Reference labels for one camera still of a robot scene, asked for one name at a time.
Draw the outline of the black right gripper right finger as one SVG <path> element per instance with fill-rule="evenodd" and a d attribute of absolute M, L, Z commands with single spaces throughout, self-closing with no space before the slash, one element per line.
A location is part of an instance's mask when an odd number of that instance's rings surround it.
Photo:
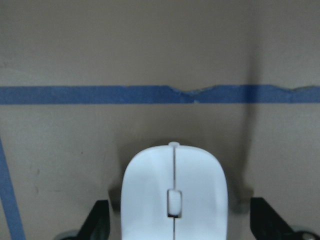
<path fill-rule="evenodd" d="M 256 240 L 299 240 L 295 232 L 262 197 L 250 199 L 250 230 Z"/>

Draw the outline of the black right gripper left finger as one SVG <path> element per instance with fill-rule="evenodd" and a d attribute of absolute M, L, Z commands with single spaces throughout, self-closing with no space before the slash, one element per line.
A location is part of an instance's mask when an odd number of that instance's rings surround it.
<path fill-rule="evenodd" d="M 110 237 L 110 210 L 108 200 L 95 202 L 78 232 L 79 240 L 108 240 Z"/>

